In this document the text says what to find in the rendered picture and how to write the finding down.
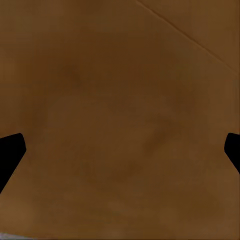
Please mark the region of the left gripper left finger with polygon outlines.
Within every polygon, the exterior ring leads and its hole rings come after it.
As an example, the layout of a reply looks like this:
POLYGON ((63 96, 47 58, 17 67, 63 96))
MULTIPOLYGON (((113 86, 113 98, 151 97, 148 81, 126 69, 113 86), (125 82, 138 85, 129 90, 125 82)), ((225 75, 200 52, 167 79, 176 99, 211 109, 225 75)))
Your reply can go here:
POLYGON ((0 193, 26 152, 22 133, 0 138, 0 193))

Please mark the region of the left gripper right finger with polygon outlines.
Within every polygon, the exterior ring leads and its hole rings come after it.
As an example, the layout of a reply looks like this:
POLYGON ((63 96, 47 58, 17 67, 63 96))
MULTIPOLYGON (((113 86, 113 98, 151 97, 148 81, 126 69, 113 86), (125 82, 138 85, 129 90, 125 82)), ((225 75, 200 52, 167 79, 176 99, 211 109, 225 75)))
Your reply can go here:
POLYGON ((224 151, 237 168, 240 173, 240 135, 235 133, 229 133, 225 145, 224 151))

